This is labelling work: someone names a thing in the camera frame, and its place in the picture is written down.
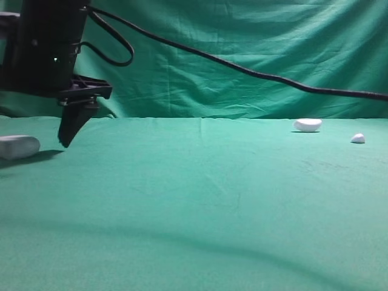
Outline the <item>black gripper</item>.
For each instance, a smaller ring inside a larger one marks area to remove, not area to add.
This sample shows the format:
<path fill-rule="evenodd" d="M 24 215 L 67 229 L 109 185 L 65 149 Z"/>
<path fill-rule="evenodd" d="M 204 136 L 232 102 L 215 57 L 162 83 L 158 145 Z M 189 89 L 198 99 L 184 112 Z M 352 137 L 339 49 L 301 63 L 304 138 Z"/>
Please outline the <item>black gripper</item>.
<path fill-rule="evenodd" d="M 19 13 L 1 12 L 1 90 L 55 98 L 65 106 L 58 130 L 65 148 L 94 115 L 93 104 L 77 103 L 109 99 L 112 92 L 106 81 L 74 73 L 89 5 L 23 1 Z"/>

